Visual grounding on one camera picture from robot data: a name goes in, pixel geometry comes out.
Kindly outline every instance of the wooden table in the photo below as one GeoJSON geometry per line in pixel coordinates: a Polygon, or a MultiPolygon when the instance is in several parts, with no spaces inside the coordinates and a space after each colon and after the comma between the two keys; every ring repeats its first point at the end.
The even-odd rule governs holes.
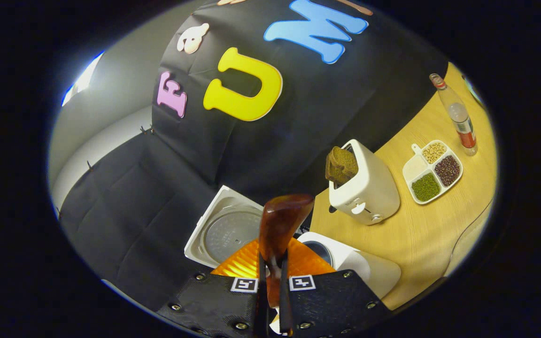
{"type": "Polygon", "coordinates": [[[444,275],[456,240],[474,220],[489,212],[495,192],[496,148],[487,113],[475,101],[452,63],[444,80],[459,94],[469,111],[478,144],[475,156],[464,154],[436,92],[425,107],[375,153],[389,167],[400,194],[400,209],[393,216],[376,225],[359,224],[340,211],[329,214],[328,189],[316,196],[310,231],[400,266],[400,281],[382,300],[392,310],[444,275]],[[410,148],[412,143],[424,147],[434,139],[452,148],[464,171],[459,182],[444,195],[427,205],[418,205],[406,187],[402,167],[414,155],[410,148]]]}

